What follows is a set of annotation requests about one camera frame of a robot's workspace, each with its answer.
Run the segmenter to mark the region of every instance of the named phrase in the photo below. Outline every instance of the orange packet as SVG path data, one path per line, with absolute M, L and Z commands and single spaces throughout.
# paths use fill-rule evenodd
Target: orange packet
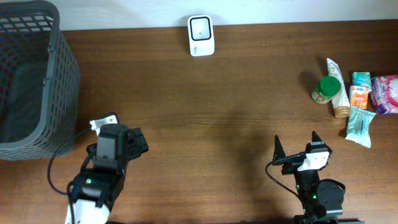
M 368 93 L 367 86 L 351 86 L 349 88 L 349 103 L 359 109 L 366 109 L 368 106 Z

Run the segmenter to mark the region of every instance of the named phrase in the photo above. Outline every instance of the white tube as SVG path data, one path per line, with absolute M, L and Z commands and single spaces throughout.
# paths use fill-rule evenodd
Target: white tube
M 344 80 L 341 76 L 340 68 L 336 62 L 332 61 L 330 58 L 327 59 L 327 63 L 329 76 L 337 78 L 341 84 L 340 91 L 335 97 L 333 97 L 333 99 L 331 99 L 333 109 L 335 110 L 335 116 L 337 118 L 346 118 L 350 114 L 350 104 L 347 97 L 346 87 L 344 86 Z

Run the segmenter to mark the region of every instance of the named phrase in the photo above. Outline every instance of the green cap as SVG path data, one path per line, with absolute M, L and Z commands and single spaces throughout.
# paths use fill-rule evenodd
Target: green cap
M 333 97 L 341 88 L 340 82 L 335 77 L 323 77 L 318 84 L 318 91 L 324 96 Z

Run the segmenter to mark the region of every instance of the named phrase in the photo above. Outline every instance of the plastic crate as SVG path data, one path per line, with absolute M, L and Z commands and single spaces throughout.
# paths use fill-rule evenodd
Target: plastic crate
M 59 22 L 49 2 L 0 4 L 0 159 L 51 157 L 75 134 L 80 73 Z

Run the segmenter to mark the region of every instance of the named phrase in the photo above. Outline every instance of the pink package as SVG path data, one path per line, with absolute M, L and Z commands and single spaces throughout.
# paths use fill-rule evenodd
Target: pink package
M 378 114 L 398 113 L 398 75 L 372 78 L 371 99 Z

